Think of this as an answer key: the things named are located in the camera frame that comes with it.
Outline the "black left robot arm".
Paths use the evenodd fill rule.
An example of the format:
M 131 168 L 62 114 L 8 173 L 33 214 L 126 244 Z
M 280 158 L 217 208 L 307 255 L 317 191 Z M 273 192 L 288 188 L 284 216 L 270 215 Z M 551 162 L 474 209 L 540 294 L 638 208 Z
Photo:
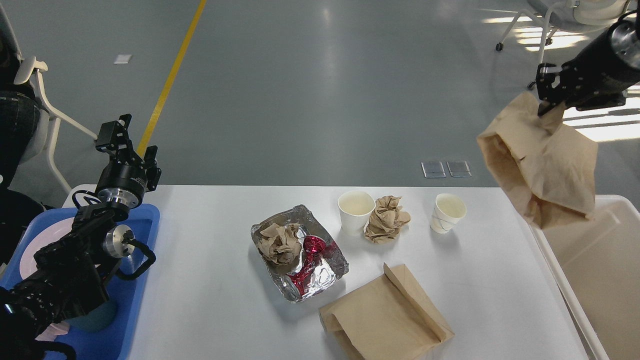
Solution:
M 33 256 L 36 271 L 1 289 L 1 358 L 43 360 L 46 353 L 77 358 L 69 344 L 39 341 L 53 323 L 87 316 L 109 301 L 107 286 L 117 276 L 134 281 L 156 261 L 147 244 L 135 238 L 123 221 L 155 191 L 162 175 L 158 148 L 148 146 L 143 156 L 129 135 L 131 114 L 101 125 L 95 148 L 109 155 L 87 205 L 74 201 L 77 212 L 71 230 Z

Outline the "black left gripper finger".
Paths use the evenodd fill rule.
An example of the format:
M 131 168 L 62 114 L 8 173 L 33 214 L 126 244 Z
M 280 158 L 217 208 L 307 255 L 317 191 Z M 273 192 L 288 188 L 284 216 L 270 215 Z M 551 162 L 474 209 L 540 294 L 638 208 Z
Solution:
M 158 167 L 157 152 L 157 145 L 148 146 L 145 150 L 144 157 L 142 158 L 142 168 L 144 169 L 146 176 L 146 192 L 155 191 L 157 189 L 160 177 L 162 176 L 162 169 Z
M 141 167 L 141 157 L 135 152 L 128 132 L 132 115 L 122 114 L 118 120 L 107 121 L 100 127 L 94 148 L 109 156 L 106 168 L 114 166 Z

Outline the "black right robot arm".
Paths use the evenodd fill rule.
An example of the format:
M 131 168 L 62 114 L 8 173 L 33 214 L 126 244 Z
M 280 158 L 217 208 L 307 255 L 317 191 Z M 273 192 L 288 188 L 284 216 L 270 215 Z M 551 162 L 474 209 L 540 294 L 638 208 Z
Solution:
M 624 92 L 640 80 L 639 18 L 631 12 L 561 66 L 540 63 L 535 86 L 538 116 L 556 107 L 590 111 L 626 104 Z

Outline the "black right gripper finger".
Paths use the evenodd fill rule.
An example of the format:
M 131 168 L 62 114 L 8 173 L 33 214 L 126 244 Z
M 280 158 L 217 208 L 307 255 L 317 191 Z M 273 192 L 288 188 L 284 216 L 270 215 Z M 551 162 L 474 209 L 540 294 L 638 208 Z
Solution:
M 609 109 L 626 105 L 624 91 L 614 93 L 598 93 L 579 100 L 574 107 L 578 111 L 590 111 L 599 109 Z
M 569 68 L 570 63 L 557 65 L 554 63 L 540 63 L 535 73 L 535 88 L 537 89 L 538 98 L 541 101 L 537 116 L 542 117 L 551 110 L 560 107 L 562 110 L 569 109 L 566 101 L 569 98 L 569 92 L 565 85 L 562 84 L 562 76 L 565 70 Z

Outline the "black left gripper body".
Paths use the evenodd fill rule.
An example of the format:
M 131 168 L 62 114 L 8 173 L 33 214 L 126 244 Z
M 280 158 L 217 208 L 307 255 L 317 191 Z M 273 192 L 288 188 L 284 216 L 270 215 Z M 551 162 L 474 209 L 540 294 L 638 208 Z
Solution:
M 147 192 L 146 171 L 140 166 L 109 162 L 100 174 L 95 194 L 103 202 L 115 202 L 129 209 L 139 207 Z

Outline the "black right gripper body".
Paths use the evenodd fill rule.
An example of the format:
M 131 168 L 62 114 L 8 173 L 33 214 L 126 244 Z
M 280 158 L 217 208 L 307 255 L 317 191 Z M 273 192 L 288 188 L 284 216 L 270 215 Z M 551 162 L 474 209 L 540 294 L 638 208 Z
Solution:
M 639 82 L 639 25 L 615 23 L 566 63 L 567 101 L 626 91 Z

